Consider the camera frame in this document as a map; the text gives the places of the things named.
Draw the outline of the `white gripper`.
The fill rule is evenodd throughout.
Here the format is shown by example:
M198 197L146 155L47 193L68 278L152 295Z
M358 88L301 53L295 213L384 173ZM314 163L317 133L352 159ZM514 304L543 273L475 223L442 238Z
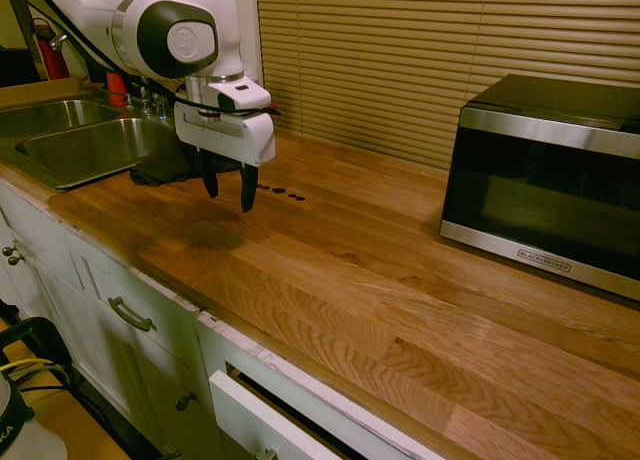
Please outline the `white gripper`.
M241 207L244 213L254 205L258 166L272 160L276 152L274 124L266 113L205 118L196 107L177 103L174 124L179 139L199 148L198 168L211 198L219 193L214 154L239 161Z

